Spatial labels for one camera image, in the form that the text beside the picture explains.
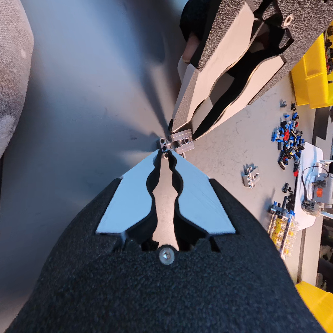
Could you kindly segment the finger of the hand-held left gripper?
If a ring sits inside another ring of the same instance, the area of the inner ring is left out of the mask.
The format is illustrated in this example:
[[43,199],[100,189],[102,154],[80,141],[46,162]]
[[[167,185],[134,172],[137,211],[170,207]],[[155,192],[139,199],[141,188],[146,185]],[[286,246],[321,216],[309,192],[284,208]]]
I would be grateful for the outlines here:
[[220,76],[247,51],[254,23],[253,5],[208,5],[199,44],[187,64],[169,131],[190,122]]
[[267,59],[253,55],[247,65],[235,73],[230,87],[198,126],[193,139],[199,139],[245,108],[283,65],[279,55]]

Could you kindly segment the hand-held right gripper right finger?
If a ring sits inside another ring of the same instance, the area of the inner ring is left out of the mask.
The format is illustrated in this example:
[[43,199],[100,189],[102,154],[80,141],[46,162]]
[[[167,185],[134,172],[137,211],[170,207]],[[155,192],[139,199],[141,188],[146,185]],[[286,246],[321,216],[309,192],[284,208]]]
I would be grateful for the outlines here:
[[199,239],[235,234],[210,177],[174,151],[168,153],[174,202],[174,234],[179,251],[190,251]]

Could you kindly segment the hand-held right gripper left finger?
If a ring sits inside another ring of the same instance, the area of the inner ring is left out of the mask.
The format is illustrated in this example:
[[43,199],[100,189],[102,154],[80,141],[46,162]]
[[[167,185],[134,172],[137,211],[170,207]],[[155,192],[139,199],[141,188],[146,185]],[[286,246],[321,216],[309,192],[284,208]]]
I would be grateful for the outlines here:
[[95,234],[133,239],[142,245],[157,227],[153,190],[160,178],[161,151],[155,150],[126,172],[97,226]]

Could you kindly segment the chrome T-shaped connector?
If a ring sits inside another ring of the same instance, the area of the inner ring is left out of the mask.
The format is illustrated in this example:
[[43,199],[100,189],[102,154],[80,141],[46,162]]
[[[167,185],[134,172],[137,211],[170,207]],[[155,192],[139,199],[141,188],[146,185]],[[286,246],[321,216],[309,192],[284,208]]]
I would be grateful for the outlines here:
[[172,141],[169,141],[167,138],[159,139],[160,149],[162,151],[162,156],[164,159],[168,159],[171,151],[174,150],[174,144]]

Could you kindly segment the person's left hand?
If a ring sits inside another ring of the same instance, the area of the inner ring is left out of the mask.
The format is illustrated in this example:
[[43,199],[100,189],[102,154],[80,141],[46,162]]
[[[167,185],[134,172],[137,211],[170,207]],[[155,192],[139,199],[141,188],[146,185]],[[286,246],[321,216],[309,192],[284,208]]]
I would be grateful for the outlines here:
[[199,44],[200,44],[200,40],[198,39],[196,34],[194,32],[190,32],[188,40],[186,42],[186,47],[182,54],[182,60],[184,63],[186,63],[186,64],[190,63],[191,58],[193,57]]

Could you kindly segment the pile of black red beams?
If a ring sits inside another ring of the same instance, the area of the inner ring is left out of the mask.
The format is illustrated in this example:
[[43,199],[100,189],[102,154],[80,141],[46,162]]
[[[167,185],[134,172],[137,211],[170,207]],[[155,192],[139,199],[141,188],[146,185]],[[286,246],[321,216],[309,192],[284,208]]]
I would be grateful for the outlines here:
[[333,71],[332,35],[333,35],[333,27],[331,25],[327,28],[327,30],[324,33],[324,47],[325,47],[327,75],[331,74]]

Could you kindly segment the yellow storage bin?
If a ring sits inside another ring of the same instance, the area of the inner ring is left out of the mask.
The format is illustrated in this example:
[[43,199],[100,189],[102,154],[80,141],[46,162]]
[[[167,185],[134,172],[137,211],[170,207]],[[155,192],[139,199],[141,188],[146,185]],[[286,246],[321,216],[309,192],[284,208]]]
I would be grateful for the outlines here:
[[310,312],[327,333],[333,332],[333,294],[301,281],[295,285]]
[[311,109],[317,109],[333,105],[333,73],[327,75],[324,33],[291,71],[298,106],[309,105]]

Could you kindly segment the chrome beam assembly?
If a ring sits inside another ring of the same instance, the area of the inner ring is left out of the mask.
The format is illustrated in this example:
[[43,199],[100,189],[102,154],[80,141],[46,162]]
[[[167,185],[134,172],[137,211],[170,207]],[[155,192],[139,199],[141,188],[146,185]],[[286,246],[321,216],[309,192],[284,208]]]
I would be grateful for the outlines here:
[[259,167],[254,164],[246,164],[244,166],[244,173],[242,176],[243,185],[246,188],[254,189],[260,180]]

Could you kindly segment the pile of mixed small connectors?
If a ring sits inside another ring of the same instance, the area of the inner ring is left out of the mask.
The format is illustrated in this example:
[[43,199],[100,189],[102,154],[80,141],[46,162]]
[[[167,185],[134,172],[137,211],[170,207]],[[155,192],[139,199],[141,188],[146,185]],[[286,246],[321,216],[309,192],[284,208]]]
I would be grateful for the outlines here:
[[282,170],[285,170],[290,163],[293,163],[293,175],[298,177],[305,140],[303,139],[303,131],[299,129],[299,115],[295,108],[292,110],[294,113],[291,115],[283,115],[280,127],[273,131],[271,141],[277,143],[278,165]]

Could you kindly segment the clear engine block model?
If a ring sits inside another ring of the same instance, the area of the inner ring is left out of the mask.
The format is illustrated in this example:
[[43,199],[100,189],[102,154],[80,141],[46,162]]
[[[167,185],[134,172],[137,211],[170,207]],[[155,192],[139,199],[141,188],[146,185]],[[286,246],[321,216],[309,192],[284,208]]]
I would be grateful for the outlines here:
[[285,260],[291,256],[293,245],[298,232],[298,222],[295,220],[295,211],[286,209],[287,197],[282,203],[274,202],[269,209],[271,220],[268,235],[280,257]]

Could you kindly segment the pile of black pins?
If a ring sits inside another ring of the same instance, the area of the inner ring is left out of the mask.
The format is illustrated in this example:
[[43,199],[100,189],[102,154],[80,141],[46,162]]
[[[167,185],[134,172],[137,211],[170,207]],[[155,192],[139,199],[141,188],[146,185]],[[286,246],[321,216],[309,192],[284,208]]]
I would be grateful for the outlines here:
[[295,207],[295,194],[292,190],[292,188],[289,186],[288,190],[289,192],[289,196],[287,197],[287,203],[286,203],[286,209],[288,211],[293,210],[294,211],[294,207]]

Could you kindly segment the white lamp base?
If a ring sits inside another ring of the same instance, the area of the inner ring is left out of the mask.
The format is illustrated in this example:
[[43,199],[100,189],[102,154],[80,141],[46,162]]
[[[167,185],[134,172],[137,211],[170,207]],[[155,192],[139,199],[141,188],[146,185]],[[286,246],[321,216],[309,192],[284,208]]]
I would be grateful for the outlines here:
[[304,187],[302,184],[302,179],[305,182],[307,188],[307,198],[312,199],[313,189],[312,181],[319,175],[319,173],[324,173],[320,168],[320,160],[323,159],[322,149],[310,144],[305,143],[305,149],[301,152],[300,163],[299,163],[299,173],[296,183],[295,191],[295,221],[298,224],[298,231],[311,227],[316,219],[316,216],[307,214],[301,207],[302,201],[304,200]]

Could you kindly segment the grey motor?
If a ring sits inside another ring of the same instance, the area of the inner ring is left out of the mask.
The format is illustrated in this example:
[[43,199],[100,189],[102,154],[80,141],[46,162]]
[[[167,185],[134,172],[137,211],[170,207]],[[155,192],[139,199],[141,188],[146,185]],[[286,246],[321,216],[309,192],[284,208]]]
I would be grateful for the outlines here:
[[304,212],[306,212],[306,214],[317,217],[321,215],[321,212],[324,209],[324,203],[315,202],[312,200],[303,200],[301,203],[301,208]]

